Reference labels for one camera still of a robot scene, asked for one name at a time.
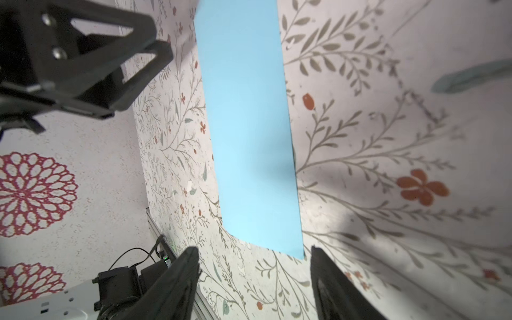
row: silver screw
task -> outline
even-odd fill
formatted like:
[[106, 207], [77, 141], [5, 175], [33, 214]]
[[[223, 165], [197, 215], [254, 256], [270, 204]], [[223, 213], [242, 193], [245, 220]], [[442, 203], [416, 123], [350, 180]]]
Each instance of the silver screw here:
[[42, 20], [42, 23], [44, 23], [47, 26], [52, 26], [52, 25], [54, 26], [57, 23], [57, 21], [55, 21], [55, 18], [50, 16], [47, 13], [43, 13], [41, 15], [41, 20]]
[[67, 59], [68, 58], [68, 54], [64, 51], [63, 48], [61, 47], [55, 47], [52, 49], [52, 54], [53, 54], [53, 57], [57, 60], [60, 60], [60, 59]]

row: red flower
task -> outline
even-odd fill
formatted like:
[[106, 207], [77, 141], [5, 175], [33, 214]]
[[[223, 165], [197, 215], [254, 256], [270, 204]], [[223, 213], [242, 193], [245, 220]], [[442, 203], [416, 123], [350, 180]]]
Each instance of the red flower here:
[[354, 280], [352, 280], [352, 275], [350, 274], [350, 272], [344, 272], [345, 276], [347, 277], [348, 280], [354, 282]]
[[77, 188], [75, 176], [53, 158], [17, 152], [1, 156], [0, 236], [31, 234], [62, 220]]
[[446, 197], [450, 190], [439, 181], [427, 182], [426, 173], [421, 169], [411, 171], [412, 177], [401, 177], [396, 180], [396, 184], [405, 190], [400, 193], [406, 200], [414, 201], [419, 199], [419, 203], [424, 206], [430, 206], [434, 202], [432, 193]]
[[313, 110], [315, 108], [315, 101], [313, 100], [313, 98], [311, 98], [309, 93], [306, 93], [302, 97], [302, 101], [304, 102], [304, 105], [306, 106], [306, 109]]
[[40, 263], [18, 263], [14, 267], [0, 267], [0, 288], [4, 305], [35, 299], [42, 294], [57, 293], [65, 285], [62, 273]]
[[498, 276], [498, 274], [494, 270], [483, 269], [483, 276], [486, 279], [492, 279], [492, 280], [500, 281], [500, 277]]
[[366, 291], [370, 289], [370, 286], [366, 282], [361, 282], [362, 288]]

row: red circular floral pattern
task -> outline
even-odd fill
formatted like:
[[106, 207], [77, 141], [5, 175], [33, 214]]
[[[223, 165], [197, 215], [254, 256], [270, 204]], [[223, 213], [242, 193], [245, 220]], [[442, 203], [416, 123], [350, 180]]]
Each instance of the red circular floral pattern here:
[[0, 236], [49, 227], [72, 208], [75, 176], [65, 165], [38, 154], [0, 157]]
[[44, 293], [56, 293], [65, 285], [62, 273], [40, 263], [0, 267], [0, 290], [5, 305], [35, 299]]

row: metal bolt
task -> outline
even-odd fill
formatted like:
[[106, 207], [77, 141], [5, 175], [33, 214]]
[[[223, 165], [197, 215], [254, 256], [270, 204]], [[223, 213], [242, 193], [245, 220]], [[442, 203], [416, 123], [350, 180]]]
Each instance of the metal bolt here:
[[41, 15], [41, 20], [42, 20], [42, 23], [44, 23], [47, 26], [54, 26], [57, 24], [57, 21], [55, 21], [55, 18], [50, 16], [47, 13], [43, 13]]
[[60, 60], [60, 59], [67, 59], [68, 58], [68, 54], [64, 51], [63, 48], [61, 47], [55, 47], [52, 49], [52, 54], [53, 54], [53, 57], [57, 60]]

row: blue sheet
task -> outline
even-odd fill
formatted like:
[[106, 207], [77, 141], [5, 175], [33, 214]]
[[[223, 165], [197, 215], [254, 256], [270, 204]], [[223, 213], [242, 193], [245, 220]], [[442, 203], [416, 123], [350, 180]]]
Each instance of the blue sheet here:
[[201, 0], [199, 61], [224, 228], [304, 258], [275, 0]]

